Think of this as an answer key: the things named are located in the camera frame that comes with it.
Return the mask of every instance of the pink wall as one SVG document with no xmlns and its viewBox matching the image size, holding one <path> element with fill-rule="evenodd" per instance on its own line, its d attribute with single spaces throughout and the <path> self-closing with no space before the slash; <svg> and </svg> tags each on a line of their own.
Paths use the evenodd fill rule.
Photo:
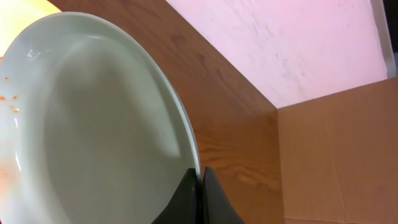
<svg viewBox="0 0 398 224">
<path fill-rule="evenodd" d="M 277 108 L 387 78 L 367 0 L 168 0 Z"/>
</svg>

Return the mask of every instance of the wooden table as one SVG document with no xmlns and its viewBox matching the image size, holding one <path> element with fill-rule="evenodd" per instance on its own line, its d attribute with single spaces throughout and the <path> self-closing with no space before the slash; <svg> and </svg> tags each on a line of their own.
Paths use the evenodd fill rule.
<svg viewBox="0 0 398 224">
<path fill-rule="evenodd" d="M 135 38 L 181 97 L 202 171 L 216 170 L 246 223 L 283 223 L 275 107 L 165 0 L 50 2 L 100 16 Z"/>
</svg>

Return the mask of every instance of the black object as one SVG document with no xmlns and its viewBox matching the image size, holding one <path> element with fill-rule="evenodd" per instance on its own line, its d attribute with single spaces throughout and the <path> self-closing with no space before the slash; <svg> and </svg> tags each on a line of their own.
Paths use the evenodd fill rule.
<svg viewBox="0 0 398 224">
<path fill-rule="evenodd" d="M 189 168 L 163 212 L 152 224 L 244 224 L 229 203 L 214 170 L 205 168 L 203 183 Z"/>
</svg>

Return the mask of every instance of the white plate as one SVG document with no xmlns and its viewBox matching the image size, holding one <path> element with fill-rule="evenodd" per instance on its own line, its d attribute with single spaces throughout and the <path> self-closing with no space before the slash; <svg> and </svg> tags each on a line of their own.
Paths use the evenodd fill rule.
<svg viewBox="0 0 398 224">
<path fill-rule="evenodd" d="M 186 169 L 200 176 L 169 81 L 99 17 L 62 12 L 30 25 L 0 64 L 0 96 L 3 224 L 150 223 Z"/>
</svg>

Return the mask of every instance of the yellow plate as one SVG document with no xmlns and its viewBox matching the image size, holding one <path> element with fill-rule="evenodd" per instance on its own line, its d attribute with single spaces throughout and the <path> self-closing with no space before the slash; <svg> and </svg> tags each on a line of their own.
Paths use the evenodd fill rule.
<svg viewBox="0 0 398 224">
<path fill-rule="evenodd" d="M 57 12 L 60 10 L 46 0 L 0 0 L 0 59 L 22 30 Z"/>
</svg>

